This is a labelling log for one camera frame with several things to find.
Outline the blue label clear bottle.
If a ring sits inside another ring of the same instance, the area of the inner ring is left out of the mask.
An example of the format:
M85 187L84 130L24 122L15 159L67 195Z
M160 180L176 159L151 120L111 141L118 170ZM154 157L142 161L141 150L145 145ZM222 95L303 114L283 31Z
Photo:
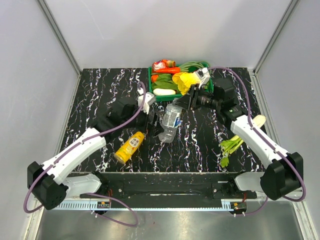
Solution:
M158 135L159 140L162 143L172 143L178 127L181 125L181 114L183 108L170 103L167 105L165 114L162 118L160 125L163 128L163 132Z

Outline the yellow juice bottle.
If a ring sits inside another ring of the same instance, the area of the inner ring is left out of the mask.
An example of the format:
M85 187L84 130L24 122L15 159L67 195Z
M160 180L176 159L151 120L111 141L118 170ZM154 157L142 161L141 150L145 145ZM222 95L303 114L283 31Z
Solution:
M145 139L145 134L141 131L136 132L131 136L114 154L115 159L125 165L126 162L133 156L137 149L141 146Z

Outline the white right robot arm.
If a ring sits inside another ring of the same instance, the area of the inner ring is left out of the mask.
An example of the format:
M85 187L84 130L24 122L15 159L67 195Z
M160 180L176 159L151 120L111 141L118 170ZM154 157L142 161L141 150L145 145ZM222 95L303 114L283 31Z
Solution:
M213 92L206 92L194 84L187 94L174 100L174 104L195 110L206 107L215 110L218 121L239 136L256 154L263 164L264 172L244 172L238 174L227 186L228 194L239 198L245 191L262 192L271 200L286 198L301 188L301 201L306 196L303 181L303 158L297 153L289 153L266 135L250 117L249 111L236 104L236 94L230 79L218 78Z

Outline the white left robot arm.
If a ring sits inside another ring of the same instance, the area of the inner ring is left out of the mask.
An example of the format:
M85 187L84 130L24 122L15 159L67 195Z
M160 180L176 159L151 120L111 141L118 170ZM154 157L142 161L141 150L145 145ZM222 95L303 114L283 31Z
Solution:
M156 115L150 115L156 97L147 93L138 99L121 98L98 115L85 132L58 155L27 167L27 195L34 195L46 210L56 208L67 197L93 193L107 195L108 181L99 173L69 177L73 169L97 150L105 147L124 129L159 134L163 129Z

